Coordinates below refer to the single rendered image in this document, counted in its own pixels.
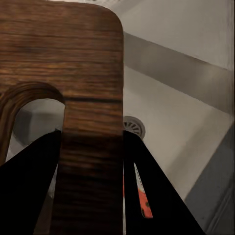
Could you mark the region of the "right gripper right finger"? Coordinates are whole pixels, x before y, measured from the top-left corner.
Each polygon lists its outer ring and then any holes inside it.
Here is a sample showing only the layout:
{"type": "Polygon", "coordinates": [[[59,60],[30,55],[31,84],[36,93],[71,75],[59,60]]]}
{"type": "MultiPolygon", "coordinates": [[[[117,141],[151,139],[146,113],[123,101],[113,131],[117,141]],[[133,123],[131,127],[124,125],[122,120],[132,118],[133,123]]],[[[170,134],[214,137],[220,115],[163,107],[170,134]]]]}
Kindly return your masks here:
{"type": "Polygon", "coordinates": [[[136,133],[123,131],[126,235],[205,235],[165,173],[136,133]],[[134,163],[153,217],[144,218],[134,163]]]}

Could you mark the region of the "cutting board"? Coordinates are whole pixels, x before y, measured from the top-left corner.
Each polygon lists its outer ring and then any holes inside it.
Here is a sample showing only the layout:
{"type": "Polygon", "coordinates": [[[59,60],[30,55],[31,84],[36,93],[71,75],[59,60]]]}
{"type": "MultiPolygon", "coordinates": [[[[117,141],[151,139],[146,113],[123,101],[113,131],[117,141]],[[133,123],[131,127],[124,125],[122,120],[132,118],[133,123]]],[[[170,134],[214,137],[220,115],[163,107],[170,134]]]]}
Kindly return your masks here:
{"type": "Polygon", "coordinates": [[[19,110],[65,105],[49,235],[123,235],[123,27],[108,8],[0,0],[0,167],[19,110]]]}

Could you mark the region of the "parer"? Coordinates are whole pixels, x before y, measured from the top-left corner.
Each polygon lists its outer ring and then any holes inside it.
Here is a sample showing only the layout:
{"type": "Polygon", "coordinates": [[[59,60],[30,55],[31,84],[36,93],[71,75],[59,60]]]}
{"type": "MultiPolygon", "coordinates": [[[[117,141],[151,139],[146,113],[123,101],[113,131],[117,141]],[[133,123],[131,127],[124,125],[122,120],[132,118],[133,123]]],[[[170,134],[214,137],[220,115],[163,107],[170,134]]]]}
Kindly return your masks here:
{"type": "Polygon", "coordinates": [[[144,194],[143,192],[141,192],[139,189],[138,189],[138,192],[139,192],[141,210],[142,210],[142,213],[143,213],[144,218],[152,218],[152,217],[153,217],[153,214],[152,214],[150,205],[149,205],[149,203],[148,203],[146,194],[144,194]]]}

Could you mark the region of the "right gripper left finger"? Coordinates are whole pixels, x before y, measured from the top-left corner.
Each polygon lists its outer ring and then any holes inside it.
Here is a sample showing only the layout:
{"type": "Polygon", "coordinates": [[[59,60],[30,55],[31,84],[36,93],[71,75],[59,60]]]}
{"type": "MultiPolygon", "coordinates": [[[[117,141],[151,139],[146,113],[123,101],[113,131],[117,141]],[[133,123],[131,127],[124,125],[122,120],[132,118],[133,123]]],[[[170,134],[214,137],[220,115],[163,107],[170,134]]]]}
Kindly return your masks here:
{"type": "Polygon", "coordinates": [[[0,235],[32,235],[58,165],[61,131],[45,134],[0,167],[0,235]]]}

